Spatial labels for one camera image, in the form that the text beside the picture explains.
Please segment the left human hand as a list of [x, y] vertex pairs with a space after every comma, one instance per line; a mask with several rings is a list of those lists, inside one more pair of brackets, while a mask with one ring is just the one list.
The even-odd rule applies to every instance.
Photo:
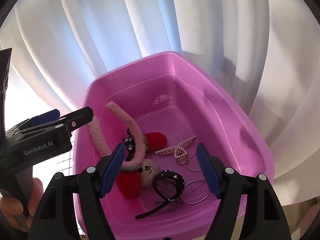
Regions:
[[28, 232], [42, 195], [42, 181], [39, 178], [33, 178], [33, 188], [28, 203], [29, 216], [27, 218], [23, 214], [23, 205], [19, 200], [11, 196], [2, 195], [1, 211], [8, 223], [16, 230]]

